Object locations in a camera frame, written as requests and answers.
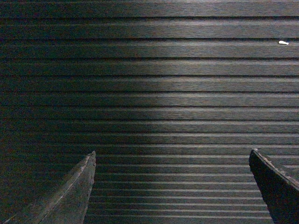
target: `white object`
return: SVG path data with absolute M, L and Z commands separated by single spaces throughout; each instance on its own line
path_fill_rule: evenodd
M 289 45 L 289 43 L 284 42 L 284 41 L 279 41 L 278 43 L 279 43 L 279 44 L 284 44 L 284 45 Z

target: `dark wood grain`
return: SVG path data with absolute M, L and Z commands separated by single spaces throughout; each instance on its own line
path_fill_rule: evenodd
M 101 133 L 299 133 L 299 122 L 6 120 L 5 130 Z
M 84 120 L 278 120 L 298 121 L 297 108 L 102 108 L 0 106 L 6 119 L 84 119 Z
M 153 223 L 177 223 L 177 224 L 184 224 L 186 222 L 190 223 L 197 223 L 199 221 L 204 221 L 207 223 L 218 223 L 218 224 L 239 224 L 240 221 L 243 224 L 273 224 L 273 221 L 268 218 L 264 217 L 253 217 L 253 218 L 246 218 L 246 217 L 207 217 L 207 216 L 198 216 L 198 217 L 157 217 L 155 216 L 108 216 L 108 215 L 103 215 L 103 216 L 87 216 L 86 217 L 87 222 L 95 222 L 95 223 L 101 223 L 101 222 L 108 222 L 108 223 L 115 223 L 115 222 L 138 222 L 140 224 L 146 224 L 148 221 L 153 222 Z
M 143 203 L 207 203 L 210 200 L 211 203 L 242 203 L 242 200 L 248 200 L 249 203 L 263 204 L 263 199 L 258 198 L 171 198 L 171 197 L 117 197 L 117 196 L 91 196 L 90 202 L 98 201 L 103 203 L 105 201 L 111 203 L 137 203 L 143 201 Z
M 146 209 L 159 209 L 159 210 L 190 210 L 190 206 L 187 204 L 128 204 L 128 203 L 90 203 L 91 211 L 95 212 L 99 210 L 99 207 L 104 209 L 115 209 L 118 207 L 119 209 L 138 209 L 146 210 Z M 257 211 L 257 212 L 267 212 L 267 207 L 265 205 L 254 205 L 254 204 L 235 204 L 228 206 L 227 204 L 195 204 L 192 209 L 194 210 L 237 210 L 237 211 Z
M 115 195 L 115 196 L 190 196 L 190 197 L 239 197 L 242 194 L 243 197 L 261 197 L 261 192 L 259 190 L 197 190 L 197 189 L 93 189 L 94 193 L 99 193 L 102 195 Z M 174 210 L 174 208 L 170 208 L 170 206 L 165 206 L 166 210 Z M 125 210 L 128 208 L 128 205 L 120 205 L 120 209 Z M 146 205 L 141 207 L 141 210 L 146 210 Z
M 94 188 L 120 188 L 120 189 L 239 189 L 239 190 L 258 190 L 258 187 L 254 182 L 97 182 L 94 185 Z M 180 204 L 187 204 L 184 202 L 184 200 L 181 200 L 180 202 L 176 201 L 176 203 Z M 193 204 L 200 205 L 201 202 L 193 202 Z
M 41 169 L 46 170 L 47 172 L 65 172 L 66 169 L 72 168 L 73 163 L 29 163 L 20 162 L 19 165 L 24 168 L 24 172 L 30 171 L 39 172 Z M 233 164 L 214 164 L 214 165 L 192 165 L 192 164 L 168 164 L 168 165 L 140 165 L 140 164 L 100 164 L 97 165 L 97 172 L 99 173 L 121 173 L 123 170 L 126 170 L 128 174 L 130 173 L 163 173 L 163 174 L 176 174 L 176 173 L 189 173 L 189 174 L 250 174 L 249 165 L 233 165 Z M 116 186 L 108 187 L 109 189 L 118 188 Z
M 94 94 L 3 93 L 1 105 L 18 106 L 297 106 L 298 94 Z
M 103 215 L 106 216 L 116 216 L 116 215 L 127 215 L 127 216 L 159 216 L 161 215 L 161 212 L 157 211 L 157 210 L 150 210 L 150 211 L 142 211 L 142 210 L 105 210 L 103 213 Z M 196 211 L 184 211 L 184 212 L 177 212 L 176 210 L 174 211 L 167 211 L 164 210 L 163 212 L 164 216 L 199 216 L 199 217 L 204 217 L 204 216 L 227 216 L 227 215 L 231 215 L 231 216 L 239 216 L 240 212 L 221 212 L 221 211 L 213 211 L 213 212 L 209 212 L 209 211 L 200 211 L 200 212 L 196 212 Z M 264 217 L 264 218 L 268 218 L 269 215 L 265 214 L 265 213 L 258 213 L 256 212 L 255 215 L 259 216 L 259 217 Z M 244 218 L 246 217 L 252 217 L 252 214 L 250 213 L 244 213 L 243 215 Z
M 289 1 L 29 1 L 3 2 L 0 18 L 102 18 L 167 16 L 297 16 L 299 4 Z
M 245 155 L 248 156 L 252 148 L 262 147 L 268 155 L 286 156 L 294 159 L 299 155 L 298 145 L 253 145 L 253 144 L 67 144 L 67 143 L 15 143 L 13 146 L 1 144 L 4 150 L 9 147 L 20 154 L 64 154 L 67 155 L 84 155 L 90 151 L 96 151 L 97 154 L 113 155 Z
M 289 46 L 278 41 L 114 41 L 19 43 L 0 46 L 0 58 L 295 58 L 298 41 Z
M 3 92 L 298 92 L 299 79 L 0 77 L 0 88 Z
M 170 20 L 34 22 L 1 25 L 3 40 L 111 38 L 298 38 L 296 20 Z
M 299 75 L 297 60 L 105 60 L 0 63 L 3 76 L 292 76 Z
M 5 133 L 3 142 L 129 144 L 278 144 L 296 145 L 298 134 L 239 133 Z

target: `dark wooden slat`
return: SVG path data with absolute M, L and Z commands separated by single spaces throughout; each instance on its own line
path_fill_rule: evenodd
M 295 78 L 8 78 L 0 77 L 5 91 L 84 91 L 84 92 L 155 92 L 155 91 L 242 91 L 298 92 Z
M 5 162 L 2 163 L 7 166 L 7 173 L 12 170 L 22 171 L 22 172 L 39 172 L 40 170 L 45 170 L 45 172 L 65 172 L 66 169 L 72 167 L 72 163 L 24 163 L 20 162 L 18 164 Z M 137 164 L 127 164 L 121 166 L 121 164 L 100 164 L 97 165 L 98 173 L 121 173 L 126 170 L 127 173 L 190 173 L 190 174 L 216 174 L 216 173 L 226 173 L 226 174 L 251 174 L 250 168 L 247 165 L 137 165 Z
M 12 154 L 8 161 L 28 163 L 53 162 L 76 163 L 81 155 L 63 154 Z M 99 155 L 101 164 L 247 164 L 248 156 L 245 155 Z
M 257 190 L 254 182 L 95 182 L 94 188 L 120 188 L 120 189 L 243 189 Z
M 295 108 L 82 108 L 0 106 L 6 119 L 299 120 Z
M 101 214 L 101 215 L 152 215 L 152 216 L 244 216 L 244 217 L 269 217 L 268 213 L 258 212 L 258 213 L 246 213 L 246 212 L 236 212 L 236 211 L 168 211 L 168 210 L 93 210 L 88 214 Z
M 90 210 L 99 209 L 157 209 L 157 210 L 242 210 L 268 212 L 266 205 L 260 204 L 128 204 L 128 203 L 89 203 Z
M 43 154 L 81 154 L 96 151 L 100 154 L 114 155 L 172 155 L 172 154 L 202 154 L 202 155 L 248 155 L 253 148 L 262 148 L 267 155 L 299 155 L 299 145 L 180 145 L 180 144 L 64 144 L 64 143 L 47 143 L 47 144 L 19 144 L 6 145 L 0 143 L 0 148 L 4 152 L 36 153 Z
M 166 16 L 297 16 L 299 4 L 289 1 L 100 1 L 3 2 L 0 18 L 101 18 Z
M 96 181 L 198 181 L 198 182 L 255 182 L 253 176 L 190 176 L 190 175 L 161 175 L 161 176 L 155 176 L 155 175 L 107 175 L 107 174 L 97 174 L 95 176 Z M 118 194 L 109 193 L 107 196 L 117 196 Z M 152 196 L 159 196 L 158 193 L 152 194 Z
M 90 24 L 28 23 L 0 26 L 2 39 L 102 38 L 298 38 L 296 20 L 157 20 L 100 21 Z
M 246 218 L 242 216 L 200 216 L 200 217 L 159 217 L 159 216 L 86 216 L 85 220 L 88 223 L 140 223 L 140 224 L 148 224 L 151 223 L 174 223 L 174 224 L 185 224 L 185 223 L 217 223 L 217 224 L 239 224 L 242 222 L 243 224 L 273 224 L 271 218 L 264 217 L 253 217 Z
M 206 196 L 206 197 L 261 197 L 259 190 L 166 190 L 166 189 L 93 189 L 93 195 L 103 196 Z
M 257 198 L 173 198 L 173 197 L 119 197 L 119 196 L 91 196 L 90 202 L 110 203 L 256 203 L 263 204 L 261 197 Z
M 0 63 L 4 76 L 298 76 L 299 63 L 290 61 L 148 60 L 98 62 Z
M 54 106 L 297 106 L 298 94 L 89 94 L 0 95 L 1 105 Z
M 129 41 L 101 44 L 16 44 L 0 46 L 1 58 L 295 58 L 299 43 L 278 41 Z
M 299 122 L 4 120 L 0 130 L 117 133 L 299 133 Z
M 134 143 L 134 144 L 299 144 L 298 134 L 115 134 L 115 133 L 5 133 L 3 142 Z

